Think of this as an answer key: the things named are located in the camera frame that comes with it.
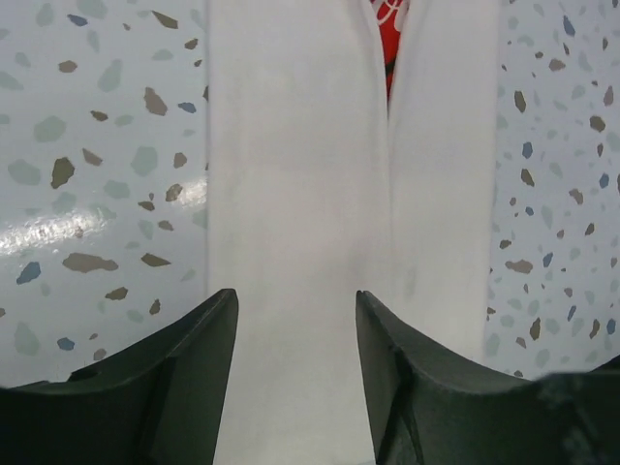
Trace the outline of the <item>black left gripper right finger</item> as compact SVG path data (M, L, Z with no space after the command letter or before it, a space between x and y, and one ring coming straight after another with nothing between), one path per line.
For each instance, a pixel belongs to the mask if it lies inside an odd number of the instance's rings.
M461 356L356 295L378 464L616 464L619 360L528 381Z

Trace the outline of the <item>white t-shirt red print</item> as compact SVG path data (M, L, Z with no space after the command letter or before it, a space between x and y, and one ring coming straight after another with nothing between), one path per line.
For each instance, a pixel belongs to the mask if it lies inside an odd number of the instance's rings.
M236 290L215 460L372 453L355 300L483 354L496 1L414 1L393 84L367 1L208 5L207 285Z

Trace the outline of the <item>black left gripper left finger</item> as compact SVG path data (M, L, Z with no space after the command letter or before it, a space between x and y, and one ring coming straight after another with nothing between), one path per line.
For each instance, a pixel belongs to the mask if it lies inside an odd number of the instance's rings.
M3 388L2 463L212 463L237 320L224 289L65 382Z

